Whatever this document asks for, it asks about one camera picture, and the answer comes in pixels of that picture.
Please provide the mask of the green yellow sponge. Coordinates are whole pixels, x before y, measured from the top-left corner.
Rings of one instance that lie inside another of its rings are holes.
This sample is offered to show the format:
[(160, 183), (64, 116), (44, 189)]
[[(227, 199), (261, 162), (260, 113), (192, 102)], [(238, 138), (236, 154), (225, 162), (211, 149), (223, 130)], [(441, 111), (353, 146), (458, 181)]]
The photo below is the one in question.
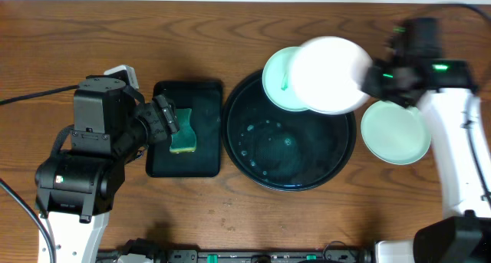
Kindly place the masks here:
[(191, 126), (190, 108), (177, 109), (176, 118), (180, 129), (172, 135), (169, 151), (171, 153), (193, 153), (197, 147), (196, 133)]

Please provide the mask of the mint plate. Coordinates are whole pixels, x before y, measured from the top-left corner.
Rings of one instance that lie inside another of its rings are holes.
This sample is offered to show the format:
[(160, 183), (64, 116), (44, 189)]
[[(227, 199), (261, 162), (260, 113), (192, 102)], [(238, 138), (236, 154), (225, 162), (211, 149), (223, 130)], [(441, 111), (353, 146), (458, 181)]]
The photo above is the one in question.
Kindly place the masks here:
[(431, 135), (415, 107), (403, 108), (378, 101), (361, 120), (365, 146), (379, 159), (394, 165), (409, 165), (421, 159), (430, 148)]
[(290, 112), (308, 109), (296, 97), (290, 81), (290, 63), (298, 49), (288, 47), (275, 52), (262, 71), (262, 86), (268, 99), (277, 107)]

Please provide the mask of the white plate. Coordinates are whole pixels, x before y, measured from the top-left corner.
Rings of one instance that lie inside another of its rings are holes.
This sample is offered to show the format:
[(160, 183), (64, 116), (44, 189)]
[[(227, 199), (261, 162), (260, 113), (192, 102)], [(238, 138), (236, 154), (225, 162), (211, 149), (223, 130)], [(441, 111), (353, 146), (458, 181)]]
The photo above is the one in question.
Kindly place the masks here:
[(302, 44), (289, 64), (294, 95), (309, 110), (338, 115), (358, 109), (369, 98), (361, 90), (373, 61), (358, 44), (324, 36)]

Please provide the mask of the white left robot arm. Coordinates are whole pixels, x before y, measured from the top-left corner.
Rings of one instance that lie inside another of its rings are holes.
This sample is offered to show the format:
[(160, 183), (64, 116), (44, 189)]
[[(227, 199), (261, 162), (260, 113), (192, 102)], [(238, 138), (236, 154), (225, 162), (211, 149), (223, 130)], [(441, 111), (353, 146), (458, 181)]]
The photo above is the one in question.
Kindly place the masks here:
[(163, 95), (137, 103), (121, 94), (74, 97), (74, 125), (59, 132), (38, 167), (36, 204), (56, 262), (93, 262), (125, 166), (141, 148), (177, 133), (175, 107)]

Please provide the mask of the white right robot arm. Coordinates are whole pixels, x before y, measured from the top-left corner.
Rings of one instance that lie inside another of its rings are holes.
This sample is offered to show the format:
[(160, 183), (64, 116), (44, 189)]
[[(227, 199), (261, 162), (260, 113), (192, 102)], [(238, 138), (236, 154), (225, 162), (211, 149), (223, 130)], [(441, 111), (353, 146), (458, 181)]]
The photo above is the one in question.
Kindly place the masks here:
[(442, 189), (443, 220), (410, 240), (381, 241), (375, 262), (488, 262), (490, 154), (480, 98), (465, 61), (433, 59), (396, 65), (375, 61), (361, 89), (415, 106), (432, 137)]

